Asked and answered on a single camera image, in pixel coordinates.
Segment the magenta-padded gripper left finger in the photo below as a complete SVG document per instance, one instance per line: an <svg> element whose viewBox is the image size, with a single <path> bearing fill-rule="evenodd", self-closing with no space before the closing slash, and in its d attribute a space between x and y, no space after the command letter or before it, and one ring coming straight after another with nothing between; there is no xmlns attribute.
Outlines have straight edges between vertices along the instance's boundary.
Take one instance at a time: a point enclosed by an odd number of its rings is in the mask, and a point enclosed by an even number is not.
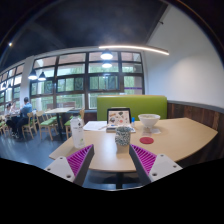
<svg viewBox="0 0 224 224"><path fill-rule="evenodd" d="M88 145L68 157L59 156L46 171L82 186L94 156L94 145Z"/></svg>

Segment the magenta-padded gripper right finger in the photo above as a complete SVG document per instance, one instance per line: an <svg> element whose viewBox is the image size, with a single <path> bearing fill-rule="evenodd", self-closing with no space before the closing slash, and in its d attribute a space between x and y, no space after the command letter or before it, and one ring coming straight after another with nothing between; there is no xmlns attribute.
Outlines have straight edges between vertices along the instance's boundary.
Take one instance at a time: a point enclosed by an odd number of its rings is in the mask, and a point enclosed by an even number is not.
<svg viewBox="0 0 224 224"><path fill-rule="evenodd" d="M147 185L182 169L165 154L154 153L131 144L129 154L135 165L140 182Z"/></svg>

